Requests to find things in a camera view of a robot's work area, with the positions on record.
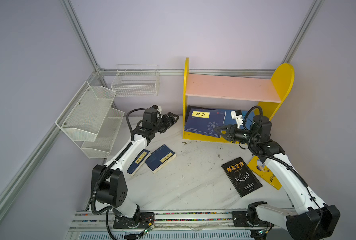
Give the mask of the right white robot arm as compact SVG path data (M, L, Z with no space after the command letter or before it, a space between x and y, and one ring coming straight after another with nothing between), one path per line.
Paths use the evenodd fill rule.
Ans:
M330 237L340 218L335 205L327 205L312 191L294 169L283 148L271 139L272 123L266 116L255 115L250 129L237 125L215 128L225 140L246 144L278 179L294 206L293 211L273 207L267 202L249 204L246 220L251 226L270 223L286 230L294 240L321 240Z

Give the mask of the black wolf cover book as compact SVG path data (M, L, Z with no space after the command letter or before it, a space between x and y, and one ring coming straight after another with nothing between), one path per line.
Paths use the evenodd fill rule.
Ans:
M204 107L191 106L191 105L188 105L187 108L186 108L187 112L190 112L192 109L197 109L197 110L215 110L215 109L211 109L211 108L204 108Z

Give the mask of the navy book under left arm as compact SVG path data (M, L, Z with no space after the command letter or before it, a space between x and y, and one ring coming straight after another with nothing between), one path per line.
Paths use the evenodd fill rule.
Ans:
M167 145L162 145L151 153L145 163L155 174L176 157L177 154L174 151L172 151Z

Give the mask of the navy book yellow label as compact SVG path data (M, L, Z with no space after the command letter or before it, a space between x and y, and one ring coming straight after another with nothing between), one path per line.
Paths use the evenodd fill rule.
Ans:
M184 131L219 138L214 129L223 125L225 112L219 110L197 110L189 112Z

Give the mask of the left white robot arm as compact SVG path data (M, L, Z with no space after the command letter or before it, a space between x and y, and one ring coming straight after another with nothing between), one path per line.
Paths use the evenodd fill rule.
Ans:
M163 134L179 120L172 112L162 114L162 108L137 108L126 114L130 139L112 159L92 170L91 211L100 215L112 210L116 215L133 218L139 206L128 195L125 170L154 139L157 133Z

